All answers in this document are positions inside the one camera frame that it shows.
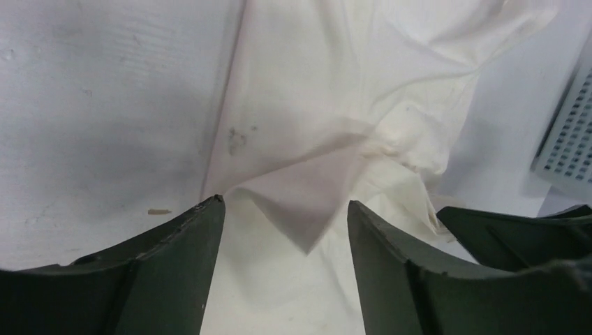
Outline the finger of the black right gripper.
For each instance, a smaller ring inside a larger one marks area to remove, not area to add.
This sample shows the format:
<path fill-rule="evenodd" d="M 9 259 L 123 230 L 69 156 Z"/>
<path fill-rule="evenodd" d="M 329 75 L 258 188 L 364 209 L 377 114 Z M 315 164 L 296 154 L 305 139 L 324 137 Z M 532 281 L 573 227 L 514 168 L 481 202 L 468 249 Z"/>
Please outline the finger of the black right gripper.
<path fill-rule="evenodd" d="M 591 254 L 591 208 L 587 205 L 538 218 L 458 207 L 445 207 L 436 216 L 486 267 L 516 272 Z"/>

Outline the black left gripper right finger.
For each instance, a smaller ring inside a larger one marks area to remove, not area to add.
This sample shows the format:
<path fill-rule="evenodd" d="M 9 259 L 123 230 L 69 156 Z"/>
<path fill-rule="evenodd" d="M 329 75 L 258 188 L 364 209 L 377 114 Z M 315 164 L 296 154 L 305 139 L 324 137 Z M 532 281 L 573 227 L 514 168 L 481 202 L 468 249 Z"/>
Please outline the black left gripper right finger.
<path fill-rule="evenodd" d="M 590 334 L 591 254 L 504 271 L 445 253 L 361 202 L 348 232 L 368 334 Z"/>

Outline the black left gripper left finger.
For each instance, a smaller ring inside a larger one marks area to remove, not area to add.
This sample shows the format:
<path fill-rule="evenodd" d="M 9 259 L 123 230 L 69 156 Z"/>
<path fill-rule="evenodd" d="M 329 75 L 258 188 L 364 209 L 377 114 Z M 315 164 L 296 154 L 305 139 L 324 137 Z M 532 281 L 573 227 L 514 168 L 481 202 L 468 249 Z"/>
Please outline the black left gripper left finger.
<path fill-rule="evenodd" d="M 225 220 L 220 195 L 69 265 L 1 271 L 2 334 L 199 334 Z"/>

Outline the white t shirt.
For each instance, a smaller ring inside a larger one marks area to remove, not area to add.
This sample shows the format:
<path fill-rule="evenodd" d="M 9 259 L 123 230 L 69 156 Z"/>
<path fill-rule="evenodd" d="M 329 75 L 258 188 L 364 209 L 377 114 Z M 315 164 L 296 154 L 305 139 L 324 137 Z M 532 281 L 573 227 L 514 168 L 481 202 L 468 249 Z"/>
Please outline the white t shirt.
<path fill-rule="evenodd" d="M 203 334 L 363 334 L 350 200 L 445 236 L 483 67 L 558 1 L 247 1 L 205 192 L 226 215 Z"/>

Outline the white plastic basket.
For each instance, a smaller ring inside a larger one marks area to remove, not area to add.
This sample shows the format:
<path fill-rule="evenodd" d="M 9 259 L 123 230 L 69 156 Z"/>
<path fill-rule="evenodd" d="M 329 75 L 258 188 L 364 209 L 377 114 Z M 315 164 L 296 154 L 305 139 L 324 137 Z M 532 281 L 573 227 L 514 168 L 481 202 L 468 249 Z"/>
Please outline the white plastic basket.
<path fill-rule="evenodd" d="M 552 186 L 591 203 L 591 37 L 588 37 L 531 166 Z"/>

